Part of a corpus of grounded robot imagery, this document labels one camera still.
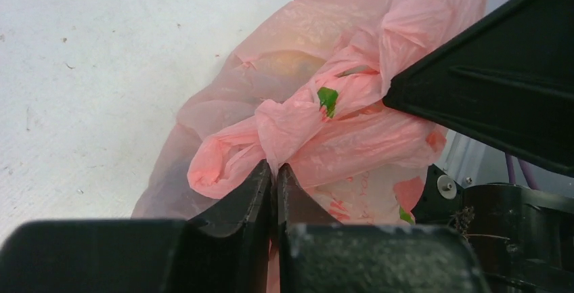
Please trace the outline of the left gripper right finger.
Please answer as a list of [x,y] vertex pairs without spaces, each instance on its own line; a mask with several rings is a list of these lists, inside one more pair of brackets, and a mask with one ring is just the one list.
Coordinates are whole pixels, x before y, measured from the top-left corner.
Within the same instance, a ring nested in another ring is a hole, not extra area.
[[344,225],[301,187],[277,175],[282,292],[488,292],[469,245],[429,225]]

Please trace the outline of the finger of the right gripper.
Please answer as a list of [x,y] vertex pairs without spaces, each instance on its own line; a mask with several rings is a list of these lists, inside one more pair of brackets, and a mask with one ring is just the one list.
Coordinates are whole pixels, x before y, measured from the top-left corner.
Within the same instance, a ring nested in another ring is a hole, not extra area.
[[395,76],[386,106],[573,175],[573,0],[509,0]]

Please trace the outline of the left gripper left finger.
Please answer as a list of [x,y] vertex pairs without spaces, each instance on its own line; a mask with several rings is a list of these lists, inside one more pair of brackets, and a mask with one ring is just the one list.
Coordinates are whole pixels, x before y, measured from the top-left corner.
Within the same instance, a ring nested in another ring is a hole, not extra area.
[[2,292],[264,292],[271,170],[190,220],[34,221],[1,249]]

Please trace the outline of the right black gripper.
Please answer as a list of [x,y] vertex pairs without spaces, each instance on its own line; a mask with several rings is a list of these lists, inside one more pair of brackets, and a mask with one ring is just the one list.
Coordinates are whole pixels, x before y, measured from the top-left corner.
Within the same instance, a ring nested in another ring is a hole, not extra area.
[[573,291],[573,199],[509,183],[463,188],[428,168],[417,223],[471,245],[492,292]]

